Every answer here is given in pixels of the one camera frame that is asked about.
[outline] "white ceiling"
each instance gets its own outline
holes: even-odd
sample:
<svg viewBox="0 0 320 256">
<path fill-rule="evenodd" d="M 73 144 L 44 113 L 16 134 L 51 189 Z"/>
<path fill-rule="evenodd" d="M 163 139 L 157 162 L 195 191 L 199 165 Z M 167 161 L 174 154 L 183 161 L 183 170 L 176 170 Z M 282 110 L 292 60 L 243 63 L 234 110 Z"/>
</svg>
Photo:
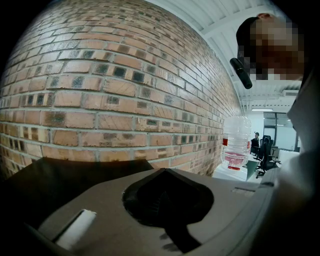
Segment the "white ceiling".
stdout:
<svg viewBox="0 0 320 256">
<path fill-rule="evenodd" d="M 295 97 L 284 97 L 283 90 L 299 90 L 301 82 L 255 80 L 245 89 L 229 63 L 237 57 L 236 32 L 241 23 L 259 13 L 283 14 L 268 0 L 147 0 L 184 20 L 196 30 L 220 58 L 233 82 L 244 113 L 257 108 L 287 112 Z"/>
</svg>

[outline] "person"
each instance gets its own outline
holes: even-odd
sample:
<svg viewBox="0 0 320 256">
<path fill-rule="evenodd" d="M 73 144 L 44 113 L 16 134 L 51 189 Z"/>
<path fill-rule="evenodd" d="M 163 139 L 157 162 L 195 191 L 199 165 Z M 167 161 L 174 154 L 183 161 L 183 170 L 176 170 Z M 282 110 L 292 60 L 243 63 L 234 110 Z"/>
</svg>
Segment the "person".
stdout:
<svg viewBox="0 0 320 256">
<path fill-rule="evenodd" d="M 310 227 L 318 216 L 320 157 L 320 62 L 315 24 L 317 8 L 308 3 L 274 0 L 288 15 L 269 13 L 246 19 L 236 33 L 238 59 L 245 68 L 265 79 L 299 80 L 301 87 L 287 113 L 300 137 L 299 156 L 284 162 L 277 175 L 277 189 L 250 255 L 311 254 L 317 249 Z"/>
<path fill-rule="evenodd" d="M 259 147 L 259 132 L 254 133 L 254 138 L 251 140 L 251 153 L 258 153 L 257 148 Z"/>
</svg>

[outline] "black cap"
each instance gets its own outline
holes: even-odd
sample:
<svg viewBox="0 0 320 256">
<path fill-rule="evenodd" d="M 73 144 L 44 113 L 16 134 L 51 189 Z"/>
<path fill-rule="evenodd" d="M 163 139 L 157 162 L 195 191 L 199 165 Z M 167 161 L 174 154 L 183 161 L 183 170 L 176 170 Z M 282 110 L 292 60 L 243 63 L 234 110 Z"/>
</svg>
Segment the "black cap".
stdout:
<svg viewBox="0 0 320 256">
<path fill-rule="evenodd" d="M 258 17 L 247 18 L 238 28 L 238 31 L 236 32 L 238 51 L 244 51 L 244 47 L 250 46 L 250 27 L 258 19 Z"/>
</svg>

